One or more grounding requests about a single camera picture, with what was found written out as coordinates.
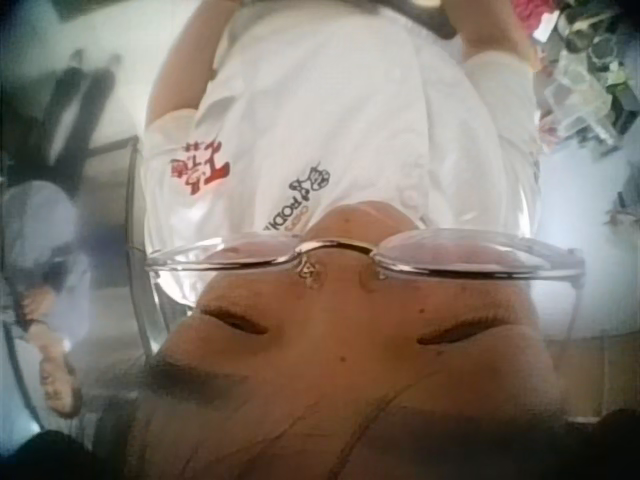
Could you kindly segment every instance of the red chinese characters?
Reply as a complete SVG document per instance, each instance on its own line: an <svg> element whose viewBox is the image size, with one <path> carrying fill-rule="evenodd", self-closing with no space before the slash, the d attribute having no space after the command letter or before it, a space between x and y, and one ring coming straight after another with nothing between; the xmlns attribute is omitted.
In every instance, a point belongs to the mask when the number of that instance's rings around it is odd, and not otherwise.
<svg viewBox="0 0 640 480"><path fill-rule="evenodd" d="M186 158L176 158L170 162L171 178L183 181L189 188L189 193L197 195L202 187L227 178L231 173L229 162L216 165L216 155L221 150L222 143L217 140L209 143L187 143L183 147Z"/></svg>

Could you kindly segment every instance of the eyelash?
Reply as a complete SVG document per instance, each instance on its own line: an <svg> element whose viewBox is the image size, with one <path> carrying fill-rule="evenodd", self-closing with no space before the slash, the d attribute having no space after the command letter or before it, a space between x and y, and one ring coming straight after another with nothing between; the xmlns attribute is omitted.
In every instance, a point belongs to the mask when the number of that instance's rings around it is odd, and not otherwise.
<svg viewBox="0 0 640 480"><path fill-rule="evenodd" d="M269 333L267 327L226 308L205 308L200 310L200 313L208 317L213 317L228 327L249 335L262 336Z"/></svg>
<svg viewBox="0 0 640 480"><path fill-rule="evenodd" d="M473 318L435 335L421 336L416 342L422 346L461 343L505 324L507 324L505 319L497 316Z"/></svg>

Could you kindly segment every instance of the nose pad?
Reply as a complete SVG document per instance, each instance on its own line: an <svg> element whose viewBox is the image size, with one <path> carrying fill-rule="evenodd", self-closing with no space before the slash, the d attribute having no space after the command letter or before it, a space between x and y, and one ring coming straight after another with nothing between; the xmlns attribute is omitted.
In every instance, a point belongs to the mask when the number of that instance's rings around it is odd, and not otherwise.
<svg viewBox="0 0 640 480"><path fill-rule="evenodd" d="M302 258L296 272L310 290L319 289L327 276L326 268L321 263L312 261L307 255Z"/></svg>
<svg viewBox="0 0 640 480"><path fill-rule="evenodd" d="M373 262L369 262L365 265L359 273L360 286L365 292L375 292L380 287L382 282L387 280L387 274L378 268Z"/></svg>

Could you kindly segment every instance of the white t-shirt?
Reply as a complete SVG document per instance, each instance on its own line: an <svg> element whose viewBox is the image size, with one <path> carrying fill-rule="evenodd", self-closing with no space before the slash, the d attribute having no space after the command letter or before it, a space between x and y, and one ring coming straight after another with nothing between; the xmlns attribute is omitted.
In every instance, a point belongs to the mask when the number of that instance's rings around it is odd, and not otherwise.
<svg viewBox="0 0 640 480"><path fill-rule="evenodd" d="M300 0L241 10L198 110L146 132L147 250L300 233L367 200L425 227L531 235L532 73L497 52L461 64L439 43L386 10ZM194 283L161 278L187 304Z"/></svg>

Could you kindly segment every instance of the red cloth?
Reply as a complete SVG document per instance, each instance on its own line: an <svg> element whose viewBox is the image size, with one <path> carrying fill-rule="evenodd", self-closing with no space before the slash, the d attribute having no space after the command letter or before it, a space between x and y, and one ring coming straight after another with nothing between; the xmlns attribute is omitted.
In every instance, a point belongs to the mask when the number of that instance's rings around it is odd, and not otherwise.
<svg viewBox="0 0 640 480"><path fill-rule="evenodd" d="M555 10L553 0L511 0L511 3L529 33L538 29L545 13Z"/></svg>

